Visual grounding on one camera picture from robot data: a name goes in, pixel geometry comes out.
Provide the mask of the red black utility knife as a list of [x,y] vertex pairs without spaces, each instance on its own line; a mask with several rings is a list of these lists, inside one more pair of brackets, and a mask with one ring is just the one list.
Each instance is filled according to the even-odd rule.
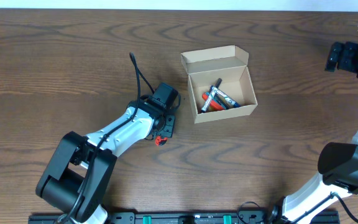
[[208,111],[222,111],[228,110],[229,107],[225,104],[218,95],[215,95],[212,102],[209,104]]

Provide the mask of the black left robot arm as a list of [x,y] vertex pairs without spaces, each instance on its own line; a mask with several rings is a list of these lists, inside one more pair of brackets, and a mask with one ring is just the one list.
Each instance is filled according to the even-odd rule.
[[35,189],[63,215],[55,223],[107,223],[102,205],[116,161],[137,141],[164,145],[173,136],[179,93],[161,83],[152,95],[131,101],[124,114],[85,136],[73,131],[60,140]]

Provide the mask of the cardboard box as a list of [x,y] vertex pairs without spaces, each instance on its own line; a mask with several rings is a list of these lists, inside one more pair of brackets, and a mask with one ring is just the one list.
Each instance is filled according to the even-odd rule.
[[[181,63],[188,75],[188,93],[194,123],[248,116],[258,102],[248,68],[249,53],[235,45],[194,50],[181,53]],[[205,93],[221,79],[218,89],[232,98],[239,106],[229,102],[228,109],[212,108],[202,112]]]

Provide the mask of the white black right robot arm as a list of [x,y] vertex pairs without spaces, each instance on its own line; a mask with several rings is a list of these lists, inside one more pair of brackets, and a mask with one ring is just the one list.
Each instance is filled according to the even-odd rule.
[[[358,77],[358,43],[332,44],[325,69]],[[358,131],[350,143],[330,142],[321,151],[318,171],[298,191],[275,205],[269,223],[310,223],[332,203],[358,194]]]

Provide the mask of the orange utility knife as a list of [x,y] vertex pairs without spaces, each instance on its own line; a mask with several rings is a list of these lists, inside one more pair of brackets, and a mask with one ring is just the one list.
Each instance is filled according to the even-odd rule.
[[157,136],[156,138],[155,138],[155,144],[157,145],[157,146],[163,146],[166,142],[167,142],[167,137],[161,137],[161,136]]

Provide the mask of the black white marker pen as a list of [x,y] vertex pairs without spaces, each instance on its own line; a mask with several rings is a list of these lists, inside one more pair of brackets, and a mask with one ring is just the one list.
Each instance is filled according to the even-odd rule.
[[209,96],[207,97],[207,100],[205,101],[204,103],[204,106],[201,108],[201,112],[202,113],[205,113],[207,112],[211,102],[213,101],[214,99],[214,96],[216,94],[216,90],[219,88],[220,84],[222,82],[222,79],[221,78],[218,78],[217,82],[215,85],[211,86],[210,88],[210,91],[209,91]]

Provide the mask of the blue capped white marker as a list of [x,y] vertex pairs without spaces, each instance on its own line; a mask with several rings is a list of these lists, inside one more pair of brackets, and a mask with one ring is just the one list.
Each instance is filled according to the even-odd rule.
[[241,107],[238,102],[236,102],[229,95],[225,94],[225,92],[223,92],[219,88],[217,88],[215,86],[211,86],[210,90],[211,90],[211,93],[213,93],[214,96],[221,96],[226,101],[226,103],[230,104],[233,108]]

